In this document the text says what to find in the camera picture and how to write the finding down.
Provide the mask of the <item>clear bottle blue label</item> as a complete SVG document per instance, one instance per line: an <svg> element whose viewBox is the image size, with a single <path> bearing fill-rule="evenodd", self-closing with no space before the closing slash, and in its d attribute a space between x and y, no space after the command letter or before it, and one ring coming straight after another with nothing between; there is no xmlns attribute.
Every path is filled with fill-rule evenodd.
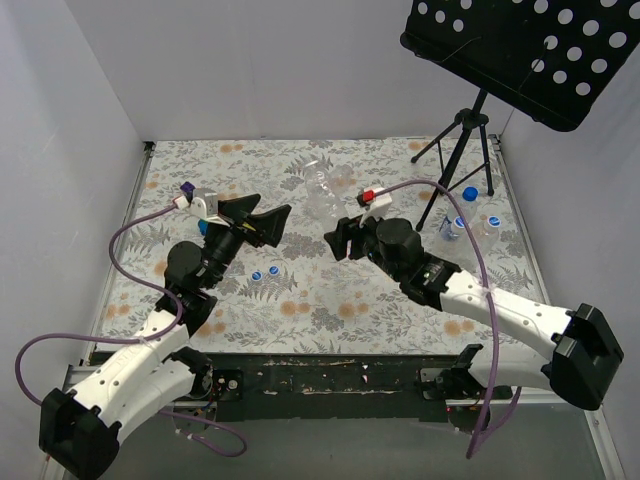
<svg viewBox="0 0 640 480"><path fill-rule="evenodd" d="M458 206L461 208L462 214L464 218L471 222L475 217L478 208L478 195L479 191L474 186L467 186L461 194L456 195L454 199L456 200ZM444 216L442 223L439 228L439 234L442 237L445 237L451 230L451 224L454 222L455 218L459 216L459 212L453 205L448 207L446 215Z"/></svg>

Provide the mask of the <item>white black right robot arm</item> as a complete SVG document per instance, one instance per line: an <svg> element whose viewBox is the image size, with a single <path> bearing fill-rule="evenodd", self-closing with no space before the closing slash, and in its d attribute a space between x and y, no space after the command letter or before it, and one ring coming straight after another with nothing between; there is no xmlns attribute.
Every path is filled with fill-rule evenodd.
<svg viewBox="0 0 640 480"><path fill-rule="evenodd" d="M488 290L457 264L427 252L406 219L343 218L324 238L336 260L368 259L414 303L496 326L531 348L531 359L500 364L497 385L549 390L583 410L603 403L624 353L599 309L567 310Z"/></svg>

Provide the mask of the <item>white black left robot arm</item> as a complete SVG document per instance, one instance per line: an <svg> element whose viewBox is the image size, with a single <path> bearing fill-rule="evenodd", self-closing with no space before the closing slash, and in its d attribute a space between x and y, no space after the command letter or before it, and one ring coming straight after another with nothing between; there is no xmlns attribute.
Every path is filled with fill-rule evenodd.
<svg viewBox="0 0 640 480"><path fill-rule="evenodd" d="M214 367L189 347L217 299L211 289L245 244L277 246L291 207L257 214L257 194L222 201L208 222L204 243L175 244L167 255L162 297L141 331L67 391L43 399L39 446L79 479L97 479L124 440L167 404L213 394Z"/></svg>

